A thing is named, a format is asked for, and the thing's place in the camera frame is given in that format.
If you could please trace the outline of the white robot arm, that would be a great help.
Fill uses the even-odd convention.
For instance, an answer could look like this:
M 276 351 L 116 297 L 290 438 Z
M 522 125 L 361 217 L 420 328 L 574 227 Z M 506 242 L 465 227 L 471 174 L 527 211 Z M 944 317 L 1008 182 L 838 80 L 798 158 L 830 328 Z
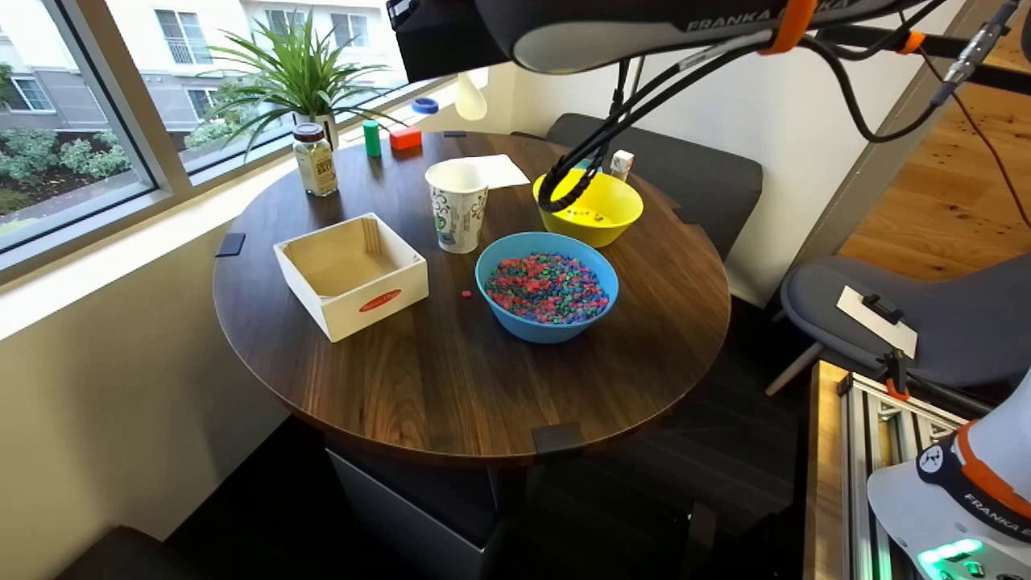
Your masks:
M 475 0 L 504 54 L 539 75 L 577 75 L 623 58 L 758 38 L 786 53 L 805 33 L 939 11 L 944 0 Z

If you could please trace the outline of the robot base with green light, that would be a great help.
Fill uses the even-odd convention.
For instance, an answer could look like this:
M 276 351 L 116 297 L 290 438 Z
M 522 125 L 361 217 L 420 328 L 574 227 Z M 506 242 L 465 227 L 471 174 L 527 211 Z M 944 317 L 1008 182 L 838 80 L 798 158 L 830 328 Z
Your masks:
M 1031 371 L 982 420 L 867 480 L 921 580 L 1031 580 Z

